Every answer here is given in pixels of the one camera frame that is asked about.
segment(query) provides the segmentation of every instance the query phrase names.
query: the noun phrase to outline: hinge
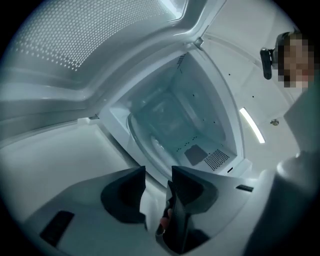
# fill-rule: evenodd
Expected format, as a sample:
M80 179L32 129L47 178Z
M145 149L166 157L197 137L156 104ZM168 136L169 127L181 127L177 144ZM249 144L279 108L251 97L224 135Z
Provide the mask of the hinge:
M201 51L203 51L204 49L201 47L202 44L204 43L204 40L199 37L193 44Z

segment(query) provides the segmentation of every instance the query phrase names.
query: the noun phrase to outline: led light strip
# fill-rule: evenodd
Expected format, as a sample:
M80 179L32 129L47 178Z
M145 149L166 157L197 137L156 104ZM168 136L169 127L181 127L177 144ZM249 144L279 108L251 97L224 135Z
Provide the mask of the led light strip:
M262 136L261 132L259 131L256 123L253 121L251 116L248 114L247 110L243 107L239 111L243 115L243 117L246 119L246 121L249 123L249 125L251 126L251 128L252 128L255 136L258 138L259 142L265 143L264 137Z

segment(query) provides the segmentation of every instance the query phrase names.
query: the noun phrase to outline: mesh vent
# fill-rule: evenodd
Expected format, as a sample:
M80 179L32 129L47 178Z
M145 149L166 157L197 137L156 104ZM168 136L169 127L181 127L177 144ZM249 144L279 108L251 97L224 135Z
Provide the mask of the mesh vent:
M176 64L178 66L177 69L180 67L180 65L181 65L182 61L184 60L185 56L186 56L185 54L180 56L180 58L179 58L179 60L178 60L178 62Z
M219 149L210 154L204 161L214 171L221 166L229 158L228 155L222 153Z
M22 25L11 50L77 71L118 31L167 13L158 0L48 0Z

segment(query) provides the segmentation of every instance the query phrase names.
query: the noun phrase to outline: black rectangular slot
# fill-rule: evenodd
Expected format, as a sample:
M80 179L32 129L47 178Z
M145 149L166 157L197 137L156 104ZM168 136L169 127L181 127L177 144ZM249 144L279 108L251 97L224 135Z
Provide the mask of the black rectangular slot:
M248 191L248 192L252 192L252 190L254 190L253 187L251 186L246 186L246 185L239 185L236 187L236 189L238 190L244 190L244 191Z
M72 212L59 211L41 232L40 237L48 244L56 247L73 217Z

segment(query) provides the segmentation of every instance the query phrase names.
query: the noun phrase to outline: perforated panel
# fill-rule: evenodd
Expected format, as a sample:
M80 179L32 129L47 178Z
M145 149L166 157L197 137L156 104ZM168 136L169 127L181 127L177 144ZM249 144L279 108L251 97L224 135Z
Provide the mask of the perforated panel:
M164 4L161 0L46 1L18 31L11 50L77 71L118 31L167 14Z
M209 156L206 159L204 159L204 161L214 171L218 167L220 167L225 161L227 161L228 158L228 155L217 149L212 154L209 154Z
M178 60L178 62L176 64L177 65L177 69L180 67L180 65L181 65L182 61L184 60L185 56L186 56L185 54L180 56L180 58L179 58L179 60Z

